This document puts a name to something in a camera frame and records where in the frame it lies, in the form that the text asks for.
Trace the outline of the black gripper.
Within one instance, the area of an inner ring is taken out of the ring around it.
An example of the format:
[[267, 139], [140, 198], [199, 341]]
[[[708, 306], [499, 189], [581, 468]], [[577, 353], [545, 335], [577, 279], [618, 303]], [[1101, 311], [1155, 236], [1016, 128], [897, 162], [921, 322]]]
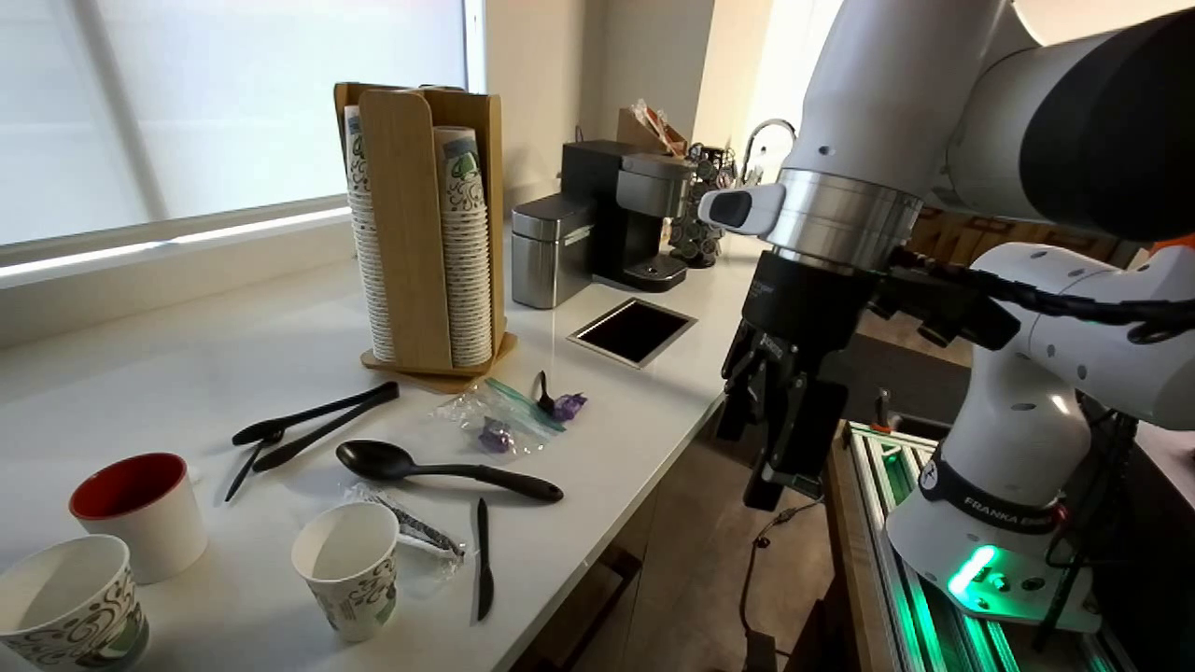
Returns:
[[823, 377], [843, 349], [875, 290], [871, 275], [843, 275], [782, 252], [763, 252], [743, 300], [740, 330], [724, 353], [722, 439], [740, 439], [765, 422], [765, 451], [743, 504], [773, 510], [785, 489], [811, 501], [846, 404], [846, 389]]

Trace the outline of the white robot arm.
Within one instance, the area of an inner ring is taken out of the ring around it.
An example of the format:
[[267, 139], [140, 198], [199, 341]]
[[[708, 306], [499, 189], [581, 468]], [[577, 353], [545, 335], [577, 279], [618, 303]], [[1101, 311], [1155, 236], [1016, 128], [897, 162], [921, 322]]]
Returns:
[[1195, 425], [1190, 128], [1190, 8], [1040, 43], [1011, 0], [843, 0], [782, 176], [697, 201], [765, 241], [724, 359], [769, 422], [748, 501], [823, 481], [846, 400], [823, 361], [865, 311], [913, 313], [973, 361], [890, 550], [972, 617], [1093, 631], [1083, 407]]

